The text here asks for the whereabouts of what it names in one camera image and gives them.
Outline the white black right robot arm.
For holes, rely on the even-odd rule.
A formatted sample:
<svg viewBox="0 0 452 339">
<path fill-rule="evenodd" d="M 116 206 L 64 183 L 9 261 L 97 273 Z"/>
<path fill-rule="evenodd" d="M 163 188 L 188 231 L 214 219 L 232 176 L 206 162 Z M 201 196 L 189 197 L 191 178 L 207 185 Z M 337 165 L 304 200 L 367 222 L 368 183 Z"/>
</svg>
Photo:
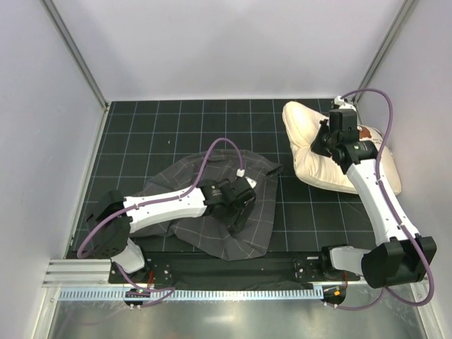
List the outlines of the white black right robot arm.
<svg viewBox="0 0 452 339">
<path fill-rule="evenodd" d="M 331 158 L 354 186 L 370 219 L 376 246 L 325 246 L 319 274 L 336 279 L 343 271 L 362 276 L 373 288 L 417 283 L 429 272 L 436 253 L 432 237 L 423 237 L 403 212 L 373 141 L 362 141 L 353 109 L 332 109 L 320 123 L 311 150 Z"/>
</svg>

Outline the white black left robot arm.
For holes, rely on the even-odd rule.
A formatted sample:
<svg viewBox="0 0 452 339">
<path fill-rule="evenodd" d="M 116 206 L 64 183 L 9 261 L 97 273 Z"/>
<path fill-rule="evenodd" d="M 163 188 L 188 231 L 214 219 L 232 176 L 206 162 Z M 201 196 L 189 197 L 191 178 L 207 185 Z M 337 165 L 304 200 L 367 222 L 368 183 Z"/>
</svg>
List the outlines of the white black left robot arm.
<svg viewBox="0 0 452 339">
<path fill-rule="evenodd" d="M 237 177 L 232 182 L 206 179 L 155 196 L 124 197 L 120 191 L 110 191 L 87 217 L 90 233 L 81 244 L 78 257 L 110 259 L 133 282 L 141 283 L 150 269 L 131 234 L 161 222 L 201 217 L 212 217 L 230 235 L 236 234 L 243 230 L 254 208 L 256 185 L 249 177 Z"/>
</svg>

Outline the cream white pillow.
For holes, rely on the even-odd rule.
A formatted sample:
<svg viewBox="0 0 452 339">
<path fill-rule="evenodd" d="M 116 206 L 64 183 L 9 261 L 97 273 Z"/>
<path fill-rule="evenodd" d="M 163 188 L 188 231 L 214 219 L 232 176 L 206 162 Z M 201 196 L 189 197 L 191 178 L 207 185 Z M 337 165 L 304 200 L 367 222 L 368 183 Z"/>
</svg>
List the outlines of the cream white pillow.
<svg viewBox="0 0 452 339">
<path fill-rule="evenodd" d="M 350 180 L 330 157 L 311 151 L 311 144 L 318 134 L 320 122 L 324 119 L 328 117 L 298 102 L 290 101 L 284 105 L 282 120 L 290 142 L 295 174 L 302 182 L 319 189 L 357 194 Z M 359 139 L 372 141 L 379 150 L 383 141 L 380 131 L 361 124 L 358 124 L 357 128 Z M 394 194 L 400 194 L 402 184 L 393 154 L 387 146 L 384 147 L 381 164 Z"/>
</svg>

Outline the dark grey checked pillowcase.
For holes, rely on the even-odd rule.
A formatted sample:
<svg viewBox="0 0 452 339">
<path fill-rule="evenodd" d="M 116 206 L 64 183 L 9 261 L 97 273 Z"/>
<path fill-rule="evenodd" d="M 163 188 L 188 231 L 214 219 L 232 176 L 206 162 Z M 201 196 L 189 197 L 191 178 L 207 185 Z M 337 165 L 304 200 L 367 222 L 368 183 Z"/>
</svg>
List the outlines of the dark grey checked pillowcase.
<svg viewBox="0 0 452 339">
<path fill-rule="evenodd" d="M 226 261 L 264 256 L 270 244 L 275 219 L 278 176 L 283 165 L 273 155 L 249 150 L 215 149 L 211 153 L 187 155 L 148 178 L 137 196 L 153 196 L 186 188 L 194 183 L 204 157 L 208 157 L 203 179 L 233 181 L 240 165 L 256 181 L 256 200 L 250 216 L 238 232 L 212 216 L 184 218 L 151 225 L 134 233 L 134 241 L 146 252 L 202 251 Z"/>
</svg>

